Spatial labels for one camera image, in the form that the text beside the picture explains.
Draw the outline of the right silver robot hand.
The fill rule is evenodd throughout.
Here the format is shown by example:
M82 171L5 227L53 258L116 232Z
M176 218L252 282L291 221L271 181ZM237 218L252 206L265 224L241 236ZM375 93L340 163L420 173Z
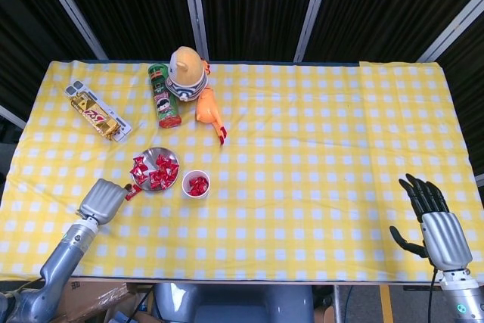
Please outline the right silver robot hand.
M473 257L457 216L451 213L443 193L432 182L418 179L407 173L399 184L406 191L411 207L420 225L421 245L405 240L395 226L389 231L393 240L405 251L442 271L465 270Z

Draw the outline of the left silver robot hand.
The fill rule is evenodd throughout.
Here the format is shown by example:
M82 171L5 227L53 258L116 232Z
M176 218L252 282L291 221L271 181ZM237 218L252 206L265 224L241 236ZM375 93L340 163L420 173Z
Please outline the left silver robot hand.
M116 215L129 190L105 179L99 179L83 198L78 214L106 225Z

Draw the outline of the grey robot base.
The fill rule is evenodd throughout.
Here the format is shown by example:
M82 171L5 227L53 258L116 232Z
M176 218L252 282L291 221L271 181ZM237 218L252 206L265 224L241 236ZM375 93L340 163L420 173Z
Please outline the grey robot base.
M158 283L151 312L165 323L314 323L312 288L296 284Z

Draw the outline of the white paper cup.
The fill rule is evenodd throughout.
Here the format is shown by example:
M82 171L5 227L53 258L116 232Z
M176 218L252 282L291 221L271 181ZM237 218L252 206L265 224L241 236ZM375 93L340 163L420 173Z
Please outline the white paper cup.
M200 177L200 176L203 176L205 177L209 184L206 186L206 187L203 187L203 193L200 195L200 196L197 196L197 197L192 197L190 194L189 194L189 191L191 189L191 186L190 186L190 180L192 178L195 178L195 177ZM201 198L205 198L207 195L208 195L208 192L209 192L209 189L210 189L210 178L208 176L208 174L202 170L191 170L190 172L187 172L184 176L184 178L182 179L182 190L183 190L183 193L185 194L186 197L189 197L189 198L192 198L192 199L201 199Z

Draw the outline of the round silver metal plate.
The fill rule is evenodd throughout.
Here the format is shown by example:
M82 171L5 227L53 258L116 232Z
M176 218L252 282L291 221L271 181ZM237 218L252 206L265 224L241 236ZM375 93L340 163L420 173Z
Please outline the round silver metal plate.
M138 185L143 191L149 191L149 192L158 192L158 191L165 191L165 190L157 190L157 191L152 191L150 189L150 181L149 181L149 173L152 172L152 171L155 171L155 170L159 170L160 171L160 174L161 174L161 178L164 177L166 175L166 168L162 168L160 169L157 165L156 165L156 159L157 159L157 156L159 154L162 154L164 156L167 156L171 159L171 163L176 163L179 165L179 161L176 157L176 155L169 149L166 149L166 148L159 148L159 147L156 147L156 148L149 148L147 149L146 151L143 151L140 155L143 155L144 156L144 162L145 164L147 165L147 169L142 169L145 174L148 176L147 180L142 184L142 185L138 185L135 180L133 179L133 181L135 182L136 185Z

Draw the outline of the gold chocolate bar package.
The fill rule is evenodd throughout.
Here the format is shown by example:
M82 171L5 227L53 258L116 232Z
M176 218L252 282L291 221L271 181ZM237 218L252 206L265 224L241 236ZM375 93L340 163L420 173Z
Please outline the gold chocolate bar package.
M70 99L71 105L104 138L112 141L120 124L87 92L78 92Z

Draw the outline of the brown cardboard box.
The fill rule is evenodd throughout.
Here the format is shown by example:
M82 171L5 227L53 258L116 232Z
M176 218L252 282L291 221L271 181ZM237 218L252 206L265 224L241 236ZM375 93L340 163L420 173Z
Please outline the brown cardboard box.
M84 323L101 315L107 323L116 312L130 315L150 285L126 282L71 281L62 293L51 323Z

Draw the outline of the green Pringles can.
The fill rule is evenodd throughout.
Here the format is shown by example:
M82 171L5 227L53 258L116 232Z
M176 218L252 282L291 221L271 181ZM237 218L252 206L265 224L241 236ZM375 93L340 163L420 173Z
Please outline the green Pringles can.
M148 76L153 91L158 124L163 129L170 129L182 124L178 105L173 93L167 87L168 67L165 64L153 64L148 68Z

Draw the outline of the metal table leg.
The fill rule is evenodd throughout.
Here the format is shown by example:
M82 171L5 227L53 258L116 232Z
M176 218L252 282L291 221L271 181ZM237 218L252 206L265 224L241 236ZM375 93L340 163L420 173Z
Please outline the metal table leg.
M342 313L341 313L341 306L340 306L340 287L338 285L333 286L333 308L334 308L334 322L335 323L343 323Z

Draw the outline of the orange rubber chicken toy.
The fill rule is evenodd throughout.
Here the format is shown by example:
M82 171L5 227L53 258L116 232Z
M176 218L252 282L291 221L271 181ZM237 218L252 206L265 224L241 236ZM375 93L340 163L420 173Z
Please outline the orange rubber chicken toy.
M206 85L198 96L195 118L198 122L211 124L216 131L220 145L225 143L227 130L219 114L215 92L209 86L209 82L206 82Z

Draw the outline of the plush toy with striped shirt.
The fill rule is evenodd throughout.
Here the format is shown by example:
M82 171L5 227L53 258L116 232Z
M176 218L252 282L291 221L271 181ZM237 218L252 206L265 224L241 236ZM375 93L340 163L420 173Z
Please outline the plush toy with striped shirt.
M192 48L181 46L172 53L166 87L180 101L193 101L208 84L208 63Z

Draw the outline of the yellow checkered tablecloth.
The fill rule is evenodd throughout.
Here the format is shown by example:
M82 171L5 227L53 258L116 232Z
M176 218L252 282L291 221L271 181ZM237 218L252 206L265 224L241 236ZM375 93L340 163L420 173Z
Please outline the yellow checkered tablecloth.
M101 136L70 103L79 80L132 127ZM104 278L429 281L429 263L400 249L420 228L399 179L437 185L461 222L484 282L484 208L442 69L214 64L210 85L225 143L182 104L158 125L147 64L52 63L12 158L0 204L0 280L36 278L100 178L125 185L133 158L172 150L199 169L201 199L180 182L141 192L102 226L76 274Z

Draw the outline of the black pleated curtain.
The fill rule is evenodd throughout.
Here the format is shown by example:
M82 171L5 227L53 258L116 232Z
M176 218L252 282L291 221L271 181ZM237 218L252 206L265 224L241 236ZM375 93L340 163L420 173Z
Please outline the black pleated curtain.
M310 0L201 0L211 61L291 61ZM306 62L416 61L469 0L322 0ZM194 46L187 0L74 0L107 57ZM27 119L52 61L94 52L58 0L0 0L0 106Z

